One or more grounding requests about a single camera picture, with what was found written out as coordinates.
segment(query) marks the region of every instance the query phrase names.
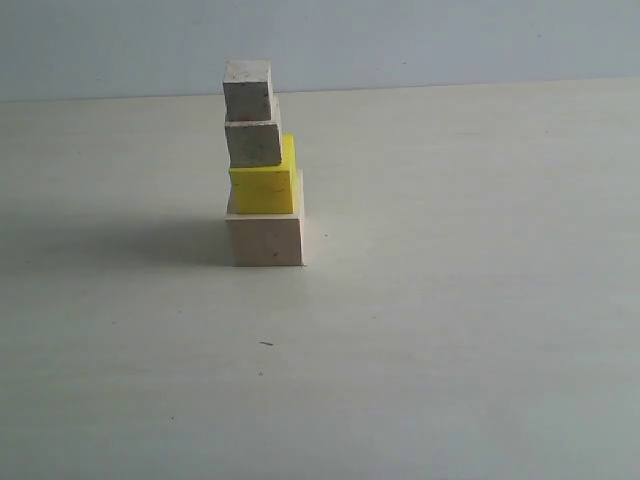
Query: cube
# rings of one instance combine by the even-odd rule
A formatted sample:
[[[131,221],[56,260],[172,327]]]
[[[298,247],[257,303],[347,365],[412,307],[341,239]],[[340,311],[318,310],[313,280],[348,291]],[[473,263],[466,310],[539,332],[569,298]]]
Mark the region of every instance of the cube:
[[[273,88],[268,60],[227,62],[222,86],[229,121],[271,120]]]
[[[282,163],[272,167],[229,169],[238,213],[293,213],[297,198],[293,135],[282,136]]]
[[[304,265],[302,171],[298,171],[298,177],[296,209],[291,214],[239,214],[231,192],[226,223],[237,266]]]
[[[231,167],[266,167],[282,162],[280,105],[274,97],[271,120],[227,121],[224,130]]]

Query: wall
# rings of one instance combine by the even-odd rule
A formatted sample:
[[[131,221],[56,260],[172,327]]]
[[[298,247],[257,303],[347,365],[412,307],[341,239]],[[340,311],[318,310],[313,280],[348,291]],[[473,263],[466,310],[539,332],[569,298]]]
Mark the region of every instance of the wall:
[[[640,75],[637,0],[3,0],[0,100]]]

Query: beige wooden block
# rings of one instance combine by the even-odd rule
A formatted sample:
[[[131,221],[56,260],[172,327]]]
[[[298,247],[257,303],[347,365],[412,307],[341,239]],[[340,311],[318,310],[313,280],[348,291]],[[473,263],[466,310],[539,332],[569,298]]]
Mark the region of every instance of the beige wooden block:
[[[273,87],[268,60],[232,60],[222,84],[232,122],[271,120]]]
[[[274,97],[271,120],[232,122],[227,119],[224,131],[232,168],[269,167],[282,163],[282,127],[280,104]]]
[[[304,265],[304,191],[298,170],[297,208],[292,214],[238,214],[229,195],[226,222],[237,266]]]

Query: gray block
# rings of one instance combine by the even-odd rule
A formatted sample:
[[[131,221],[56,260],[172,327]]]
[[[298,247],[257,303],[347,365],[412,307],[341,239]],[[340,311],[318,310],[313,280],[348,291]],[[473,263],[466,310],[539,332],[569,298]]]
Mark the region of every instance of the gray block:
[[[231,167],[268,167],[282,163],[280,105],[273,98],[271,120],[224,124]]]
[[[230,121],[271,120],[273,88],[269,60],[227,62],[222,86]]]

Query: stacked blocks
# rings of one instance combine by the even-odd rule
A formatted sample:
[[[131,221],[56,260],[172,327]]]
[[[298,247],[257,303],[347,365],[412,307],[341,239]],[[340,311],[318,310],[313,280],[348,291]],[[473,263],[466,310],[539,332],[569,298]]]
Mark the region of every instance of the stacked blocks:
[[[268,60],[227,63],[226,221],[237,265],[303,265],[304,193],[293,135],[282,134]]]

